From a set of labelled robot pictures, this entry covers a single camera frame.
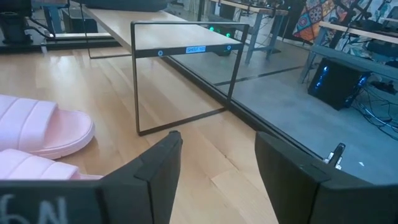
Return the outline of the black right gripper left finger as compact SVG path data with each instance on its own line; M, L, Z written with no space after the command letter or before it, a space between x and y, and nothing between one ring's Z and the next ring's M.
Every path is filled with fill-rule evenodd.
M8 149L1 152L1 223L169 223L183 140L171 131L105 176Z

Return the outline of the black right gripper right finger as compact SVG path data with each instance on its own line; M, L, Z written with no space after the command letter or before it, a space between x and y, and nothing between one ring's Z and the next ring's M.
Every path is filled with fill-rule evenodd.
M397 224L397 185L374 185L337 168L345 145L324 161L257 132L259 173L279 223Z

